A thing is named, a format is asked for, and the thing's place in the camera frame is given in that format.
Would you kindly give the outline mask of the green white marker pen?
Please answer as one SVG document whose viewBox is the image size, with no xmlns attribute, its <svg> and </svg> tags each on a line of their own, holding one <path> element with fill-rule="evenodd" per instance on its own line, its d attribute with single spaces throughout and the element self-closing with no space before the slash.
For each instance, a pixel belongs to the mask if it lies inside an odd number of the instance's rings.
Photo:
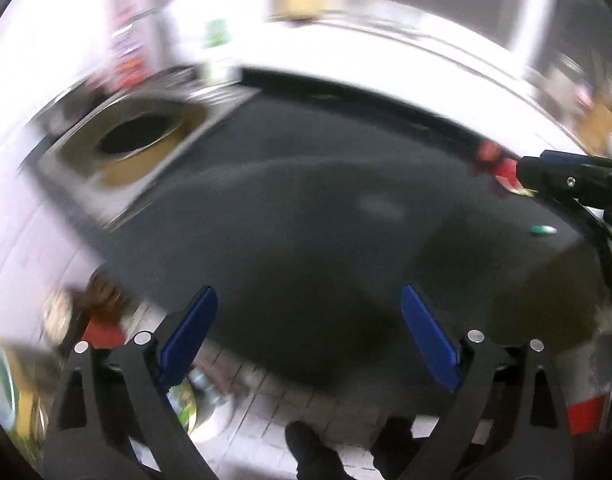
<svg viewBox="0 0 612 480">
<path fill-rule="evenodd" d="M 557 229 L 554 226 L 546 226 L 545 224 L 538 224 L 532 226 L 530 229 L 532 236 L 552 236 L 557 233 Z"/>
</svg>

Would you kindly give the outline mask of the red plastic cup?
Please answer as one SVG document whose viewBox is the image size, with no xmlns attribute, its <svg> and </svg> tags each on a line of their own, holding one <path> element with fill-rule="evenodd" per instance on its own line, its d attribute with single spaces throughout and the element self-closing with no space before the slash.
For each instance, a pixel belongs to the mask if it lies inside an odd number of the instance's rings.
<svg viewBox="0 0 612 480">
<path fill-rule="evenodd" d="M 517 177 L 517 160 L 507 156 L 501 145 L 488 139 L 481 140 L 475 156 L 475 167 L 479 172 L 491 174 L 496 181 L 496 191 L 532 197 L 534 192 L 525 188 Z"/>
</svg>

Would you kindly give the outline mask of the steel sink basin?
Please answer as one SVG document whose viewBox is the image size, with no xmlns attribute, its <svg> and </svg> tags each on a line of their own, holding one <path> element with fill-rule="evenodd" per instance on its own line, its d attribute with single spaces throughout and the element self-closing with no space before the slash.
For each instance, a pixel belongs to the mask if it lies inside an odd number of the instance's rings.
<svg viewBox="0 0 612 480">
<path fill-rule="evenodd" d="M 120 93 L 48 148 L 39 170 L 88 217 L 112 226 L 193 144 L 257 93 L 240 84 Z"/>
</svg>

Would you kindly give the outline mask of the sink faucet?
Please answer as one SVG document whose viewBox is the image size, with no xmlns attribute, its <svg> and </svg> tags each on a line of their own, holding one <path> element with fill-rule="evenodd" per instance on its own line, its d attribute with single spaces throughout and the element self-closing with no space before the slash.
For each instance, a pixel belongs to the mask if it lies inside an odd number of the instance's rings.
<svg viewBox="0 0 612 480">
<path fill-rule="evenodd" d="M 139 48 L 146 56 L 146 68 L 158 73 L 176 62 L 166 8 L 173 0 L 112 0 L 113 35 Z"/>
</svg>

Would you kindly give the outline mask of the green label soap bottle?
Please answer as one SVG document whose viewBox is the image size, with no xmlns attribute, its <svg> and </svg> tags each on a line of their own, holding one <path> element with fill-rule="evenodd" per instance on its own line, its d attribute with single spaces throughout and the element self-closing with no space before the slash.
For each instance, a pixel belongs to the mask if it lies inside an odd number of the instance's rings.
<svg viewBox="0 0 612 480">
<path fill-rule="evenodd" d="M 229 44 L 227 21 L 224 18 L 210 21 L 207 24 L 204 73 L 207 84 L 211 86 L 228 84 L 236 77 Z"/>
</svg>

